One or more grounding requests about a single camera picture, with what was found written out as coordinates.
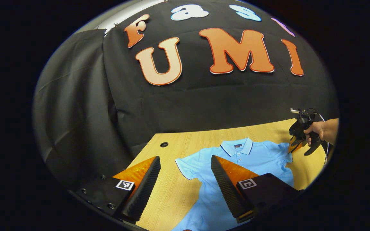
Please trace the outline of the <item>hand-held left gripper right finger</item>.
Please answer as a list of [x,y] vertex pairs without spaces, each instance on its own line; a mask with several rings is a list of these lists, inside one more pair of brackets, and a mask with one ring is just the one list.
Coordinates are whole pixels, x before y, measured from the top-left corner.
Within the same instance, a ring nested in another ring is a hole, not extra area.
[[271,173],[258,175],[216,155],[211,157],[210,168],[238,223],[277,209],[304,191],[294,189]]

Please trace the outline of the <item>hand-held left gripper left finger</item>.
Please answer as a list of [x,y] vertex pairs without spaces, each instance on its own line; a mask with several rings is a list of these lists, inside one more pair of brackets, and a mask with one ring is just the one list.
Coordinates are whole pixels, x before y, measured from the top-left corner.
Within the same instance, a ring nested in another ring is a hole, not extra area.
[[106,219],[134,225],[148,204],[160,170],[159,156],[125,169],[112,162],[89,174],[68,193]]

